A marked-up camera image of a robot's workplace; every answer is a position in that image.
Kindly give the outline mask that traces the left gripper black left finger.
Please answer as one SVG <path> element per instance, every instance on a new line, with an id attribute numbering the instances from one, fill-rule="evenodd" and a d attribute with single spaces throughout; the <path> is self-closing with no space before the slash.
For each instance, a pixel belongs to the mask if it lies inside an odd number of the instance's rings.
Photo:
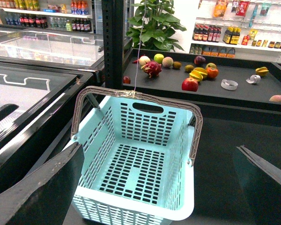
<path id="1" fill-rule="evenodd" d="M 83 147 L 75 142 L 0 194 L 0 225 L 61 225 L 78 186 Z"/>

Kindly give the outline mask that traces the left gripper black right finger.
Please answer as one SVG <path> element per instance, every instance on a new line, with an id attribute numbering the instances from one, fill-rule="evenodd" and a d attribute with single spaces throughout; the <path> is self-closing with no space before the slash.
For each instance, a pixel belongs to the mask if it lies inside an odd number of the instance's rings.
<path id="1" fill-rule="evenodd" d="M 237 149 L 249 160 L 249 162 L 265 172 L 269 177 L 281 185 L 281 169 L 253 153 L 244 145 L 237 146 Z"/>

